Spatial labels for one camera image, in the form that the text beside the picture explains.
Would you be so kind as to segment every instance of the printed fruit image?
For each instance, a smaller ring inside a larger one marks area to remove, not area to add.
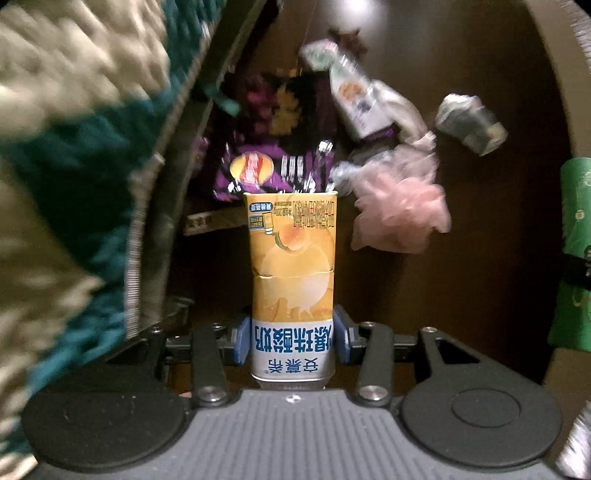
[[[306,228],[298,228],[293,223],[288,223],[275,234],[275,243],[282,250],[300,254],[310,245],[310,234]]]
[[[298,255],[272,248],[260,270],[263,277],[273,277],[262,282],[264,304],[285,299],[288,310],[299,307],[300,312],[309,312],[329,287],[330,270],[326,255],[315,245],[309,245]]]

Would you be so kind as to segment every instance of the metal screw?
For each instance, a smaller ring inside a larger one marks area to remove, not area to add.
[[[301,397],[297,394],[292,394],[292,395],[288,395],[285,398],[287,400],[288,403],[294,404],[294,403],[298,403],[299,401],[301,401]]]
[[[359,389],[359,396],[364,400],[380,401],[388,396],[388,390],[379,385],[365,385]]]
[[[219,387],[211,387],[211,386],[207,386],[207,387],[201,387],[198,391],[197,391],[197,396],[200,398],[200,400],[209,402],[209,403],[214,403],[217,401],[220,401],[224,398],[226,398],[227,396],[227,392]]]
[[[226,326],[221,323],[212,323],[212,328],[214,332],[220,332],[221,330],[225,330]]]

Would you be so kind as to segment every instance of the gray ribbed surface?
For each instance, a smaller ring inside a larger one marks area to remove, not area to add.
[[[389,412],[363,408],[343,391],[244,391],[239,402],[203,410],[168,451],[141,466],[101,475],[41,465],[30,480],[556,480],[539,463],[518,472],[464,471],[411,443]]]

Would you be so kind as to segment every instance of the yellow drink carton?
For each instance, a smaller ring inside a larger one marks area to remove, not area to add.
[[[333,357],[336,193],[244,194],[254,274],[252,376],[326,382]]]

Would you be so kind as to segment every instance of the plastic wrapper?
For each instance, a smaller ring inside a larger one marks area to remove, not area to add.
[[[569,434],[569,439],[556,461],[556,466],[569,478],[591,479],[591,403],[587,402]]]
[[[324,192],[333,164],[337,113],[326,73],[257,76],[215,176],[217,200],[248,193]]]
[[[591,158],[572,158],[562,165],[560,183],[564,253],[582,262],[591,252]],[[591,290],[570,281],[566,273],[558,286],[548,341],[591,352]]]
[[[361,210],[351,248],[420,253],[433,229],[448,232],[452,221],[445,193],[432,183],[436,170],[434,154],[407,145],[383,152],[362,167],[343,162],[334,169],[335,185],[348,181]]]
[[[476,96],[447,95],[435,117],[436,127],[483,156],[499,148],[507,131]]]
[[[393,150],[385,150],[375,154],[368,162],[379,163],[384,171],[393,179],[401,180],[415,177],[432,183],[437,174],[439,164],[435,153],[426,154],[407,145],[399,145]],[[339,195],[348,195],[353,191],[352,180],[363,166],[343,161],[333,167],[330,179]]]
[[[353,140],[368,140],[392,125],[376,98],[371,79],[335,42],[309,43],[302,47],[300,56],[314,71],[329,70],[337,110]]]

